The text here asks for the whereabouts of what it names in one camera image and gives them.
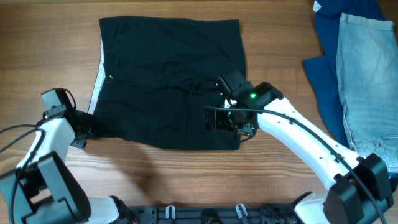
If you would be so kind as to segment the black shorts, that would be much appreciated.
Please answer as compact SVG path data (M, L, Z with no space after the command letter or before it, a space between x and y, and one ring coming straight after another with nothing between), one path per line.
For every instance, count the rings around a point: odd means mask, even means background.
M104 79L93 134L164 149L237 150L239 138L205 129L224 103L216 81L246 74L239 21L141 16L99 20Z

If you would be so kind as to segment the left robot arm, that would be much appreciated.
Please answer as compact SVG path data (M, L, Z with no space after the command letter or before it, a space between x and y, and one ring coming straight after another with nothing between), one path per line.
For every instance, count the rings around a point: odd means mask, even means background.
M64 161L68 148L85 141L94 123L82 111L46 111L29 125L36 137L17 167L1 175L10 223L118 223L115 197L88 197Z

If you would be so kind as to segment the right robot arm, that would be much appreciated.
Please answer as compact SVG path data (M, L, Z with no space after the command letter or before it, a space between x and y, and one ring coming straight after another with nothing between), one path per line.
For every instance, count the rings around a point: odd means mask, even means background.
M386 163L377 155L361 157L304 118L267 82L216 83L226 100L206 107L210 129L254 137L258 129L278 139L317 175L325 194L307 192L290 204L281 219L286 223L386 223L391 180Z

